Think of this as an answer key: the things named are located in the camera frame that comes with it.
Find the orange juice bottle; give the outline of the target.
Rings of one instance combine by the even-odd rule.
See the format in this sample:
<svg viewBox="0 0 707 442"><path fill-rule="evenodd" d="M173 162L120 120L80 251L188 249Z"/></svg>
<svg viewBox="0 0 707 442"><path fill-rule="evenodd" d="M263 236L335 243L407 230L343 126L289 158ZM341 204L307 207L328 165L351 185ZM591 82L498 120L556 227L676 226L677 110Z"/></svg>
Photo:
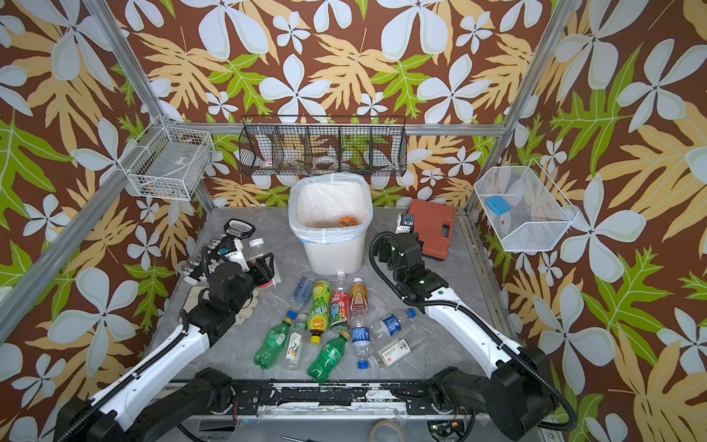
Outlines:
<svg viewBox="0 0 707 442"><path fill-rule="evenodd" d="M359 225L359 221L356 217L341 217L339 220L339 226L341 228L351 228Z"/></svg>

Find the white plastic trash bin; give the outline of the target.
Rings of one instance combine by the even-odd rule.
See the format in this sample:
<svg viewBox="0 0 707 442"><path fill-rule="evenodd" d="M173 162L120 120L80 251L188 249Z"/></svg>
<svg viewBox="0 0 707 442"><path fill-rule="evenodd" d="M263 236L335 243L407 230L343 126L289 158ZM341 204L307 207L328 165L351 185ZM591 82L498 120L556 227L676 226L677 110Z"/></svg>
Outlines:
<svg viewBox="0 0 707 442"><path fill-rule="evenodd" d="M334 244L301 241L311 270L321 276L334 276L340 271L354 274L363 263L366 234L352 241Z"/></svg>

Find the blue cap water bottle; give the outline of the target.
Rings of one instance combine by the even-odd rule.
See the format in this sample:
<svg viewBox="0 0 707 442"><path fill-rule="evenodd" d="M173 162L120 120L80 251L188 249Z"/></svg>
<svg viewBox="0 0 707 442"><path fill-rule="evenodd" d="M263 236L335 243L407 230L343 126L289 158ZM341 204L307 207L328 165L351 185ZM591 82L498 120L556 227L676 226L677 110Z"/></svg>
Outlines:
<svg viewBox="0 0 707 442"><path fill-rule="evenodd" d="M381 318L373 322L369 329L370 336L379 340L407 331L414 325L416 316L416 310L411 308L387 312Z"/></svg>

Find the blue label water bottle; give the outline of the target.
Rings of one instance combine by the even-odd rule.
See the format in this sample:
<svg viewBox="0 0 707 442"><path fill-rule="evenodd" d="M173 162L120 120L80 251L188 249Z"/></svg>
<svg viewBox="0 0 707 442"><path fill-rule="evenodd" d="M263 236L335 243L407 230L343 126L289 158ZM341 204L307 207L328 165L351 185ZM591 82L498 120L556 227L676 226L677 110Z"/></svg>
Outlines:
<svg viewBox="0 0 707 442"><path fill-rule="evenodd" d="M290 297L290 305L295 311L301 311L309 305L313 295L315 282L308 277L303 276L293 294Z"/></svg>
<svg viewBox="0 0 707 442"><path fill-rule="evenodd" d="M368 322L365 315L353 316L352 320L352 344L356 351L357 367L360 370L368 369L372 350Z"/></svg>

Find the pink label clear bottle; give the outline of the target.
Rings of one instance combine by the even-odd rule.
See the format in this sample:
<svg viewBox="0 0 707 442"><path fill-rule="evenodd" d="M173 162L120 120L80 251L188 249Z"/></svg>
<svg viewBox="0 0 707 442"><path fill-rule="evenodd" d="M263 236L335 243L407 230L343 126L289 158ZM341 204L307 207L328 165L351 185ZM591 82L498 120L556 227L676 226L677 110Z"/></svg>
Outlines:
<svg viewBox="0 0 707 442"><path fill-rule="evenodd" d="M252 239L249 243L249 273L259 288L275 288L280 282L280 276L275 265L274 254L265 246L261 238Z"/></svg>

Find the green soda bottle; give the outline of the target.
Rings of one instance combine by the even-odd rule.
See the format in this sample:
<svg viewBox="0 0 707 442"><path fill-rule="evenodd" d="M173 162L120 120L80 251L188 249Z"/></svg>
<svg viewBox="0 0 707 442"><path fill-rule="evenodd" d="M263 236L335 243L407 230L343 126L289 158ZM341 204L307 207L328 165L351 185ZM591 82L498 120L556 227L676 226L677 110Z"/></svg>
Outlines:
<svg viewBox="0 0 707 442"><path fill-rule="evenodd" d="M316 359L307 369L307 375L318 385L324 385L331 372L344 357L345 346L351 340L349 331L341 331L339 336L327 342Z"/></svg>
<svg viewBox="0 0 707 442"><path fill-rule="evenodd" d="M270 369L274 366L277 357L285 348L285 341L297 317L296 311L287 311L282 322L270 329L263 345L254 355L253 362L256 366L262 369Z"/></svg>

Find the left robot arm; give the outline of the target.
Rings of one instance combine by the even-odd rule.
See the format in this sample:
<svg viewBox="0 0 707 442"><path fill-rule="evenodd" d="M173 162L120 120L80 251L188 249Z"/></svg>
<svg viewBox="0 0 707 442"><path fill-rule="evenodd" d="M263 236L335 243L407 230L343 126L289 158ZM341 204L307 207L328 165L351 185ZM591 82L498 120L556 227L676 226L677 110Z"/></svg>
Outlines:
<svg viewBox="0 0 707 442"><path fill-rule="evenodd" d="M226 334L254 291L274 279L274 254L225 261L205 274L196 305L180 311L180 324L154 352L90 399L75 398L61 408L54 440L156 441L194 414L231 409L232 379L213 368L169 397L156 396Z"/></svg>

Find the white label drink bottle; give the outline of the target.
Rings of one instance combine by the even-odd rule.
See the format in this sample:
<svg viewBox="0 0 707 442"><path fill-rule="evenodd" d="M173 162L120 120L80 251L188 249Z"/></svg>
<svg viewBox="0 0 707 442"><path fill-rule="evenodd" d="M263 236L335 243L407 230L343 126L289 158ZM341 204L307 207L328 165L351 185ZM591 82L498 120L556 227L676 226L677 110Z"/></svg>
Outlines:
<svg viewBox="0 0 707 442"><path fill-rule="evenodd" d="M286 369L298 370L304 346L307 343L309 332L307 331L307 320L309 316L305 313L300 313L295 319L292 331L289 333L285 344L285 355L282 360L282 365Z"/></svg>

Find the blue label water bottle upright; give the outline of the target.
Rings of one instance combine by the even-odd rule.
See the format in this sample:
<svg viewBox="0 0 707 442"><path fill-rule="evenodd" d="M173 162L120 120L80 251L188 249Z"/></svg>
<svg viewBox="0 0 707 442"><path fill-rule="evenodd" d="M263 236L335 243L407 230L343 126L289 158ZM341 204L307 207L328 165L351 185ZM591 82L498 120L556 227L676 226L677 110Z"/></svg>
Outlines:
<svg viewBox="0 0 707 442"><path fill-rule="evenodd" d="M353 316L352 320L352 344L356 351L357 367L360 370L368 369L372 350L368 322L365 315Z"/></svg>

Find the red label soda bottle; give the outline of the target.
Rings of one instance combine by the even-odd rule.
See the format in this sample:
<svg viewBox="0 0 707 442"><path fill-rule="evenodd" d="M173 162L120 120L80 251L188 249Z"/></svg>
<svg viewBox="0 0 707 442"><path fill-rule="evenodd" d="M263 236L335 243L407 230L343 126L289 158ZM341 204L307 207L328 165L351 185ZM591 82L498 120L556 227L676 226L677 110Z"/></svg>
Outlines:
<svg viewBox="0 0 707 442"><path fill-rule="evenodd" d="M346 273L340 271L336 274L336 281L331 295L330 303L331 325L330 330L338 333L348 327L349 322L349 294L346 286Z"/></svg>

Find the red plastic tool case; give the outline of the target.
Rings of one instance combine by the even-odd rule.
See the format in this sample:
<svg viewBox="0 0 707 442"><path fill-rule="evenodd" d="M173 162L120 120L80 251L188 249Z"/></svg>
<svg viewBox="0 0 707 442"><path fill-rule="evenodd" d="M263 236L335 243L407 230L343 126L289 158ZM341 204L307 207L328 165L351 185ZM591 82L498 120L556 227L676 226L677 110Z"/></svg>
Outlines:
<svg viewBox="0 0 707 442"><path fill-rule="evenodd" d="M449 255L457 211L450 206L415 199L408 209L414 232L423 243L423 255L444 261Z"/></svg>

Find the green soda bottle left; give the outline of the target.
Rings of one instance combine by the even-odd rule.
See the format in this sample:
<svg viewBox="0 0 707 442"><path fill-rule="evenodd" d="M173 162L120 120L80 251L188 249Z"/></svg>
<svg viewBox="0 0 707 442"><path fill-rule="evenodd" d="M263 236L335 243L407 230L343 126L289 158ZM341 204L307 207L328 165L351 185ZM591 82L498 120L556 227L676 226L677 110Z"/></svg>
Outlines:
<svg viewBox="0 0 707 442"><path fill-rule="evenodd" d="M274 366L277 357L285 348L285 341L297 317L296 311L287 311L282 322L270 329L263 345L254 355L253 362L256 366L262 369L270 369Z"/></svg>

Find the tall green yellow bottle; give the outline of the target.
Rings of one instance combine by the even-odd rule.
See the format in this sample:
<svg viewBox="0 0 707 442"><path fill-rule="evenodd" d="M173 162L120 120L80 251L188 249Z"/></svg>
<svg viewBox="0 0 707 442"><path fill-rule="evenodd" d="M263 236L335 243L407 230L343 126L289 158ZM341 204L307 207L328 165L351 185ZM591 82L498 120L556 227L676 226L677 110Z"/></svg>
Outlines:
<svg viewBox="0 0 707 442"><path fill-rule="evenodd" d="M330 303L333 288L331 283L320 280L315 283L312 291L312 306L307 320L310 332L310 343L319 345L322 335L329 330L331 315Z"/></svg>

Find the brown tea bottle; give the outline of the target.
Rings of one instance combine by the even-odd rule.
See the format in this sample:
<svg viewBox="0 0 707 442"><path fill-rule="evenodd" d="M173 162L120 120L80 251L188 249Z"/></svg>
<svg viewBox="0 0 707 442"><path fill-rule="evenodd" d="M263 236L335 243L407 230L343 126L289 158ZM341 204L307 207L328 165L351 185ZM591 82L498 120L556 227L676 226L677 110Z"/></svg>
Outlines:
<svg viewBox="0 0 707 442"><path fill-rule="evenodd" d="M368 311L368 293L362 277L356 277L350 291L350 311L353 315L364 315Z"/></svg>

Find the tape roll foreground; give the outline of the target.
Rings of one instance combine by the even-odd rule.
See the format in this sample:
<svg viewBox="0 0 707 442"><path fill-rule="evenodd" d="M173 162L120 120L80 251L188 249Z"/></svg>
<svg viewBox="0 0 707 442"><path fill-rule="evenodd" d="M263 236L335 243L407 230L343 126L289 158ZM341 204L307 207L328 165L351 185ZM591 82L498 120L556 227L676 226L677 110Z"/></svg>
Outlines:
<svg viewBox="0 0 707 442"><path fill-rule="evenodd" d="M405 442L405 434L402 427L393 420L382 420L377 422L371 429L369 442Z"/></svg>

